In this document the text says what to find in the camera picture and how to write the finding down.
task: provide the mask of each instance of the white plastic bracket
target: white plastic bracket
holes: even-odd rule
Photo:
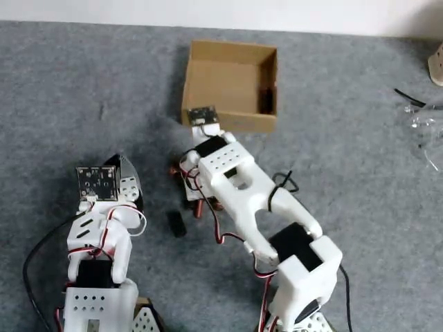
[[[241,185],[234,185],[225,173],[235,168]],[[235,222],[239,235],[253,248],[263,261],[276,265],[277,252],[257,228],[255,213],[267,210],[268,198],[275,183],[255,163],[254,157],[239,143],[222,147],[199,161],[202,182],[208,183],[214,196],[224,206]],[[322,235],[320,224],[286,189],[280,188],[272,199],[272,210],[296,221],[313,238]]]
[[[136,178],[131,176],[129,178],[122,178],[120,180],[120,193],[127,201],[135,202],[140,196]]]
[[[132,322],[132,332],[160,332],[151,308],[142,308]]]
[[[97,332],[129,332],[137,297],[137,285],[129,279],[120,288],[68,287],[64,332],[85,332],[93,327]]]

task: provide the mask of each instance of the clear plastic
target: clear plastic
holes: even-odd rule
[[[405,107],[410,115],[408,126],[412,129],[417,147],[423,151],[429,165],[436,171],[443,170],[443,104],[419,108]]]

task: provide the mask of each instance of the white robotic arm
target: white robotic arm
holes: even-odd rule
[[[189,188],[183,177],[188,200],[215,197],[234,220],[247,251],[277,267],[278,290],[269,311],[278,317],[281,331],[299,329],[331,297],[342,252],[290,192],[276,187],[231,133],[202,120],[192,135],[196,146],[179,165],[182,175],[194,174],[199,186],[198,191]],[[265,239],[255,220],[258,210],[279,214],[288,224]]]
[[[78,176],[78,213],[84,214],[73,222],[67,239],[64,332],[130,332],[142,326],[160,332],[150,308],[134,321],[138,289],[126,276],[131,236],[146,226],[135,169],[125,157],[114,156],[104,167],[78,168]],[[130,234],[134,228],[141,230]]]

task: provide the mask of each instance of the open cardboard box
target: open cardboard box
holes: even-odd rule
[[[194,40],[181,119],[188,109],[215,106],[227,131],[270,132],[277,120],[277,48]]]

